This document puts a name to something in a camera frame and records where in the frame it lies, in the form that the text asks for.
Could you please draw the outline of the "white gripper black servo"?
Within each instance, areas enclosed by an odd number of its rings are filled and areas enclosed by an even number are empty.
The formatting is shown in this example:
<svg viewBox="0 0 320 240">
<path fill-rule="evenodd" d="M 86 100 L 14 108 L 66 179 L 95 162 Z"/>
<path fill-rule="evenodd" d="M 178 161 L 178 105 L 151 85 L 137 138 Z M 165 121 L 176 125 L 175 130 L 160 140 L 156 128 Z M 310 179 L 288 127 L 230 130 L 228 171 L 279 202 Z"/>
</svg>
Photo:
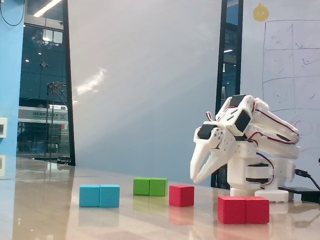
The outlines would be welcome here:
<svg viewBox="0 0 320 240">
<path fill-rule="evenodd" d="M 190 179 L 201 183 L 225 165 L 236 151 L 231 132 L 215 121 L 205 121 L 194 134 L 195 149 L 190 161 Z"/>
</svg>

